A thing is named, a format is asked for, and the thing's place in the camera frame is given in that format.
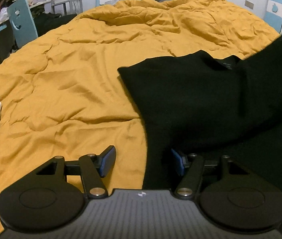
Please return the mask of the black t-shirt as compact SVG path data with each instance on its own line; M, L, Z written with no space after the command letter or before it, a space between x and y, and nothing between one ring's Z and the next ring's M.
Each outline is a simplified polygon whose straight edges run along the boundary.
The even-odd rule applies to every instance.
M118 72L145 124L144 189L177 185L177 152L230 155L282 190L282 35L247 59L200 50Z

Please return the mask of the mustard yellow duvet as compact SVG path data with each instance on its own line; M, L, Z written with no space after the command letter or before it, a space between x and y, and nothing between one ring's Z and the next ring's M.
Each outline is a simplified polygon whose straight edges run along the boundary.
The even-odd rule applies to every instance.
M107 188L143 188L145 124L119 68L200 50L247 59L280 35L226 0L123 0L49 31L0 64L0 193L49 157L110 144Z

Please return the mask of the teal wooden chair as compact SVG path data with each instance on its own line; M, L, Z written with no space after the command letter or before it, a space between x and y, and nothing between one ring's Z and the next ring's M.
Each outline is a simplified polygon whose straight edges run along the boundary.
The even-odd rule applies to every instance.
M27 0L16 0L7 8L7 13L19 49L38 38Z

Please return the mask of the grey metal rack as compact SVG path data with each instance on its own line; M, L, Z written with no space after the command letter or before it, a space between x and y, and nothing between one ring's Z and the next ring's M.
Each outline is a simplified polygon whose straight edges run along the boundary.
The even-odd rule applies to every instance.
M50 0L52 12L55 14L55 7L62 5L64 15L67 15L67 4L70 14L80 14L83 12L82 0Z

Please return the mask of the beige wall switch plate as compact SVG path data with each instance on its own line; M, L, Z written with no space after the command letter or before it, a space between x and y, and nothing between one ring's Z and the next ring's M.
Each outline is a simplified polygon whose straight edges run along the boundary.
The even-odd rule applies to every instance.
M245 0L244 6L253 10L254 4L248 0Z

